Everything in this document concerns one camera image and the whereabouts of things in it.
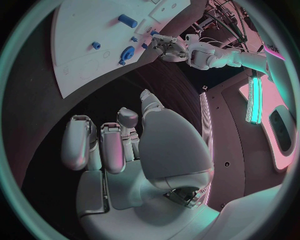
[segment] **robotic arm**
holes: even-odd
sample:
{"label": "robotic arm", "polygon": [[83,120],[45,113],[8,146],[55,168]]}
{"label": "robotic arm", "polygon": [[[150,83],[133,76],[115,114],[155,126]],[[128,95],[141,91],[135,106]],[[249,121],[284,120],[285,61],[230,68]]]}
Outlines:
{"label": "robotic arm", "polygon": [[271,78],[267,58],[257,53],[241,52],[237,48],[219,48],[207,42],[199,41],[197,34],[187,34],[186,40],[153,34],[152,46],[167,62],[186,61],[199,70],[209,68],[247,67],[260,71]]}

